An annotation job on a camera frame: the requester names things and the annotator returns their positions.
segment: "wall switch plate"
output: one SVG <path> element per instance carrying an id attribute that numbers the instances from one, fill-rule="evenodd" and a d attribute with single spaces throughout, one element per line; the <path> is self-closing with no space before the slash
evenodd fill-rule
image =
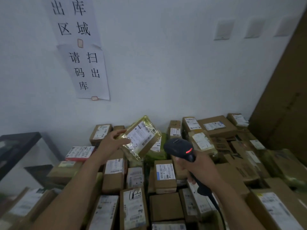
<path id="1" fill-rule="evenodd" d="M 299 18 L 297 16 L 283 17 L 274 36 L 278 37 L 291 35 L 294 32 L 298 21 Z"/>
<path id="2" fill-rule="evenodd" d="M 214 40 L 230 39 L 235 19 L 220 20 L 217 23 Z"/>
<path id="3" fill-rule="evenodd" d="M 253 18 L 248 23 L 245 38 L 258 38 L 263 31 L 266 20 L 264 18 Z"/>

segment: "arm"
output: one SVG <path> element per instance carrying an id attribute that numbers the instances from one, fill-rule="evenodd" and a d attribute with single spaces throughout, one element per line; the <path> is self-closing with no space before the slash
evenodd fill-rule
<path id="1" fill-rule="evenodd" d="M 196 160 L 193 163 L 181 158 L 176 158 L 176 160 L 181 167 L 192 172 L 201 183 L 208 186 L 217 195 L 221 201 L 230 229 L 265 230 L 244 200 L 220 177 L 215 164 L 209 156 L 197 152 Z M 195 184 L 191 177 L 188 180 Z"/>
<path id="2" fill-rule="evenodd" d="M 109 156 L 121 145 L 130 143 L 129 139 L 114 139 L 125 131 L 112 131 L 102 140 L 81 170 L 34 222 L 31 230 L 80 229 L 99 167 L 105 164 Z"/>

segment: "barcode scanner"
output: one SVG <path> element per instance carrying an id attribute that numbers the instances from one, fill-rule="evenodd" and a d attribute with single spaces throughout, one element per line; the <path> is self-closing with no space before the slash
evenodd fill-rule
<path id="1" fill-rule="evenodd" d="M 169 139 L 168 141 L 165 142 L 164 146 L 164 151 L 168 154 L 171 154 L 175 157 L 179 157 L 182 159 L 185 159 L 189 162 L 194 162 L 196 159 L 196 156 L 194 154 L 194 147 L 192 143 L 189 141 L 182 139 L 182 138 L 173 138 Z M 224 229 L 226 229 L 225 226 L 225 221 L 223 218 L 223 215 L 221 213 L 221 210 L 219 208 L 219 205 L 217 204 L 215 198 L 213 197 L 212 191 L 210 190 L 209 187 L 201 183 L 195 176 L 190 172 L 192 178 L 196 181 L 198 185 L 197 193 L 203 196 L 208 196 L 215 208 L 218 210 L 218 212 L 221 215 L 222 222 Z"/>

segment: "hand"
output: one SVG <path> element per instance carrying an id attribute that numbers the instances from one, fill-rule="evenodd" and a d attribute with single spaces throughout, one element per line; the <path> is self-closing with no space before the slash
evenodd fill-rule
<path id="1" fill-rule="evenodd" d="M 125 133 L 126 130 L 116 130 L 111 131 L 109 134 L 105 136 L 105 138 L 100 142 L 100 145 L 97 151 L 103 151 L 103 154 L 109 158 L 109 156 L 119 149 L 120 146 L 129 144 L 131 142 L 130 139 L 120 138 L 116 139 L 121 133 Z"/>
<path id="2" fill-rule="evenodd" d="M 204 152 L 195 151 L 195 154 L 196 160 L 193 163 L 178 157 L 176 157 L 176 161 L 183 169 L 190 171 L 201 183 L 205 184 L 212 191 L 214 191 L 218 184 L 220 184 L 222 181 L 215 164 Z M 188 180 L 189 182 L 195 184 L 195 181 L 192 179 L 190 174 L 188 176 Z"/>

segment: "pile of packages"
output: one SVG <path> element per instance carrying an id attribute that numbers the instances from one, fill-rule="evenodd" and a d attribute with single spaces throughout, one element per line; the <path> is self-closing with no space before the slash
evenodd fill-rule
<path id="1" fill-rule="evenodd" d="M 125 127 L 97 125 L 90 136 L 92 146 L 73 147 L 65 161 L 48 174 L 50 183 L 63 189 L 102 139 L 117 129 Z M 223 229 L 210 199 L 197 193 L 198 185 L 187 182 L 188 172 L 164 151 L 164 143 L 172 138 L 184 138 L 195 150 L 209 155 L 222 178 L 265 228 L 307 229 L 306 168 L 287 149 L 266 149 L 248 130 L 248 121 L 241 114 L 171 120 L 166 133 L 144 116 L 119 137 L 129 138 L 131 143 L 101 165 L 84 229 Z M 55 197 L 53 190 L 26 188 L 2 216 L 0 226 L 30 226 Z M 28 199 L 31 208 L 22 213 L 20 206 L 30 202 Z"/>

